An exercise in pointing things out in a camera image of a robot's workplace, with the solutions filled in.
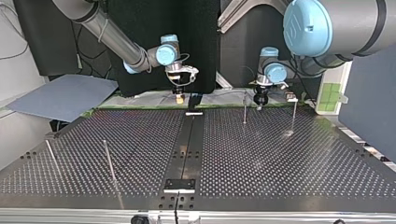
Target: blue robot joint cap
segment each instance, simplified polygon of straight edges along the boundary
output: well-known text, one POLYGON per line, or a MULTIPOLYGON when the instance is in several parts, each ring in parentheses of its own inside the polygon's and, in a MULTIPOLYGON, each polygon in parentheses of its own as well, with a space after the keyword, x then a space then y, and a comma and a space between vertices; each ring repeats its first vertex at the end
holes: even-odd
POLYGON ((279 50, 273 47, 265 47, 260 53, 261 57, 277 57, 279 56, 279 50))
POLYGON ((163 35, 161 36, 161 44, 169 42, 178 42, 177 35, 163 35))
POLYGON ((156 59, 159 64, 165 66, 174 63, 177 59, 177 49, 170 44, 161 45, 157 49, 156 59))
POLYGON ((288 71, 280 63, 271 63, 264 68, 264 74, 273 83, 281 83, 288 77, 288 71))

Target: gray panel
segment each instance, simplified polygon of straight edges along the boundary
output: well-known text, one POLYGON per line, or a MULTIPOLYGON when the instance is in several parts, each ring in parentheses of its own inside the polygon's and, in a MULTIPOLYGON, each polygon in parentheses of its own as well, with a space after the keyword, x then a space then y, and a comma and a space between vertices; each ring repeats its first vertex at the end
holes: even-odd
POLYGON ((183 115, 177 110, 95 112, 51 143, 56 161, 48 149, 34 150, 8 168, 9 173, 0 173, 0 204, 24 206, 18 200, 7 202, 20 195, 35 199, 33 207, 118 208, 116 196, 121 196, 125 207, 157 209, 183 115), (103 140, 108 142, 116 184, 103 140))
POLYGON ((328 120, 299 109, 293 122, 292 110, 250 109, 246 125, 243 109, 205 112, 194 209, 396 212, 396 174, 328 120))
POLYGON ((65 75, 7 105, 11 110, 72 122, 101 104, 118 87, 115 81, 65 75))
POLYGON ((339 119, 363 140, 396 161, 396 45, 355 58, 339 119))

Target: metal plate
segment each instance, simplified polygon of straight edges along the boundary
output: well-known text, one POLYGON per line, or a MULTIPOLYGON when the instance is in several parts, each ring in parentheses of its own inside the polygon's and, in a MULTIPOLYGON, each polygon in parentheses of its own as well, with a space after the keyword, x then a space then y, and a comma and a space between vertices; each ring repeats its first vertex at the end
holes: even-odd
POLYGON ((156 201, 183 119, 184 111, 97 111, 51 142, 56 161, 44 148, 35 151, 36 155, 32 152, 30 160, 25 156, 3 171, 0 204, 19 206, 15 204, 18 200, 2 203, 18 195, 18 199, 35 199, 33 207, 75 208, 87 205, 80 201, 91 201, 89 206, 100 208, 158 209, 156 201), (108 142, 116 183, 107 163, 104 140, 108 142), (119 205, 120 197, 129 202, 119 205))
POLYGON ((97 111, 51 141, 56 161, 44 144, 1 171, 0 207, 396 213, 396 174, 326 119, 243 113, 97 111), (178 176, 195 193, 164 194, 178 176))
POLYGON ((396 212, 396 174, 326 119, 292 108, 205 112, 206 211, 396 212))

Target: cable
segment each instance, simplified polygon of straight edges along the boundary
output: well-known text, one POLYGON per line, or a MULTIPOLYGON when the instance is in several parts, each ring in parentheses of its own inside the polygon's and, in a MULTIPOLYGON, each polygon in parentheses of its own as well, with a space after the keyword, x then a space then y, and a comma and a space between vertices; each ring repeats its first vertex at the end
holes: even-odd
POLYGON ((304 88, 304 91, 306 92, 306 94, 308 95, 309 98, 311 98, 311 102, 312 104, 314 104, 315 107, 317 107, 317 103, 314 102, 314 98, 311 96, 311 94, 309 94, 308 89, 306 88, 303 79, 300 77, 300 75, 298 74, 298 65, 297 65, 297 61, 294 59, 294 61, 296 62, 296 71, 295 71, 295 75, 300 79, 301 85, 304 88))
POLYGON ((107 26, 108 26, 108 18, 106 18, 105 25, 103 26, 103 29, 99 34, 98 43, 102 43, 102 37, 105 34, 105 30, 106 30, 107 26))
POLYGON ((91 69, 90 76, 93 76, 93 73, 96 73, 99 77, 105 78, 98 71, 96 71, 90 63, 88 63, 84 59, 81 59, 81 61, 84 62, 85 64, 87 64, 90 67, 90 69, 91 69))
POLYGON ((304 91, 306 92, 306 94, 308 95, 308 97, 311 98, 312 103, 313 103, 313 104, 315 105, 315 107, 316 107, 317 104, 313 101, 314 98, 311 96, 311 94, 309 94, 309 92, 308 92, 308 90, 307 90, 307 88, 306 88, 306 86, 305 86, 305 84, 304 84, 304 82, 303 82, 303 79, 302 79, 301 76, 300 76, 300 73, 299 73, 299 71, 298 71, 298 65, 296 64, 296 68, 295 68, 295 69, 292 67, 292 63, 291 63, 291 62, 290 62, 291 66, 288 65, 288 64, 282 63, 282 62, 271 62, 271 63, 268 63, 266 66, 268 66, 268 65, 270 65, 270 64, 273 64, 273 63, 280 63, 280 64, 282 64, 283 66, 288 67, 289 69, 291 69, 291 71, 294 72, 295 76, 297 76, 297 77, 300 79, 300 83, 302 84, 302 86, 303 86, 303 88, 304 88, 304 91))
MULTIPOLYGON (((9 5, 7 5, 7 4, 5 4, 5 3, 3 3, 3 2, 0 2, 0 7, 5 7, 5 8, 7 8, 8 10, 10 10, 10 11, 18 18, 17 12, 16 12, 16 11, 14 10, 14 8, 12 8, 11 6, 9 6, 9 5)), ((2 12, 3 12, 3 15, 5 16, 5 18, 8 20, 9 24, 10 24, 10 25, 12 26, 12 28, 15 30, 15 32, 26 42, 26 40, 25 40, 25 38, 24 38, 24 36, 23 36, 23 32, 22 32, 22 31, 19 31, 19 30, 17 29, 17 27, 15 27, 14 23, 12 23, 12 21, 9 19, 9 17, 6 15, 6 13, 5 13, 3 10, 2 10, 2 12)), ((25 48, 24 48, 24 50, 23 50, 22 52, 17 53, 17 54, 15 54, 15 55, 7 56, 7 57, 2 57, 2 58, 0 58, 0 60, 7 60, 7 59, 13 59, 13 58, 19 57, 19 56, 21 56, 22 54, 24 54, 28 49, 29 49, 29 44, 26 42, 26 46, 25 46, 25 48)))
POLYGON ((312 59, 314 60, 315 64, 317 64, 318 66, 320 66, 322 68, 326 68, 326 69, 334 69, 334 68, 340 67, 346 63, 346 62, 342 62, 337 65, 325 65, 325 64, 320 63, 316 57, 313 57, 312 59))
POLYGON ((85 58, 91 59, 91 60, 99 58, 107 51, 107 49, 102 50, 100 53, 98 53, 97 55, 92 57, 92 56, 89 56, 86 53, 82 52, 81 49, 79 48, 79 39, 81 37, 82 27, 83 27, 82 25, 79 27, 78 34, 77 34, 77 40, 76 40, 76 48, 77 48, 78 53, 81 54, 82 56, 84 56, 85 58))
POLYGON ((175 86, 177 86, 177 87, 185 87, 185 86, 188 86, 188 85, 190 85, 190 84, 193 83, 193 81, 189 81, 188 83, 185 83, 185 84, 177 84, 176 82, 174 82, 174 81, 169 77, 169 74, 168 74, 167 72, 165 72, 165 73, 166 73, 166 77, 169 79, 169 81, 170 81, 173 85, 175 85, 175 86))
POLYGON ((177 215, 177 207, 178 207, 178 196, 180 193, 177 194, 177 199, 176 199, 176 206, 175 206, 175 223, 178 224, 178 215, 177 215))
POLYGON ((337 57, 339 60, 344 61, 346 63, 353 61, 353 59, 348 59, 348 58, 344 57, 342 54, 336 54, 335 57, 337 57))
POLYGON ((0 58, 0 60, 13 59, 13 58, 19 57, 22 54, 24 54, 28 49, 29 49, 29 45, 26 44, 25 49, 21 53, 18 53, 18 54, 12 55, 12 56, 7 56, 7 57, 4 57, 4 58, 0 58))
MULTIPOLYGON (((18 18, 18 13, 17 13, 17 11, 15 11, 15 9, 14 9, 13 7, 7 5, 7 4, 5 4, 5 3, 3 3, 3 2, 0 2, 0 7, 5 7, 5 8, 7 8, 8 10, 10 10, 10 11, 15 15, 15 17, 18 18)), ((6 17, 6 19, 8 20, 9 24, 11 24, 12 28, 13 28, 13 29, 18 33, 18 35, 24 40, 25 38, 24 38, 24 36, 23 36, 23 32, 22 32, 22 31, 19 31, 19 30, 17 29, 17 27, 14 25, 14 23, 12 23, 12 21, 9 19, 9 17, 6 15, 6 13, 5 13, 3 10, 2 10, 2 12, 3 12, 3 15, 6 17)))
POLYGON ((145 49, 143 49, 142 47, 139 46, 139 48, 140 48, 140 54, 141 54, 140 57, 146 58, 147 61, 148 61, 148 70, 147 70, 147 72, 148 72, 148 73, 151 73, 151 71, 152 71, 152 65, 151 65, 151 61, 149 60, 149 54, 148 54, 148 52, 147 52, 145 49))
POLYGON ((108 76, 110 75, 110 71, 113 68, 113 65, 111 64, 110 67, 107 69, 107 72, 105 74, 105 79, 108 79, 108 76))

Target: metal rod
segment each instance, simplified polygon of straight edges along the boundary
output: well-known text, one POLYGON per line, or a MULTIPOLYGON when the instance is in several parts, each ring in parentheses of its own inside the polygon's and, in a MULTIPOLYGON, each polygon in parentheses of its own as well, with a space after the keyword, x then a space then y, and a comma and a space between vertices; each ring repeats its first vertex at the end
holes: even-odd
POLYGON ((244 124, 247 123, 247 119, 248 119, 248 104, 247 104, 247 100, 248 100, 248 93, 245 92, 245 96, 244 96, 244 124))
POLYGON ((293 120, 296 119, 297 103, 298 103, 298 101, 296 101, 296 102, 294 103, 293 120))
POLYGON ((114 173, 114 169, 113 169, 113 162, 111 161, 110 151, 108 150, 108 145, 107 145, 107 141, 106 140, 103 140, 103 146, 105 147, 107 161, 108 161, 108 166, 110 167, 111 175, 113 177, 113 180, 117 181, 116 174, 114 173))
POLYGON ((53 154, 52 147, 51 147, 51 145, 50 145, 50 141, 49 141, 49 140, 46 140, 46 143, 47 143, 47 147, 49 148, 50 156, 51 156, 54 160, 56 160, 55 154, 53 154))

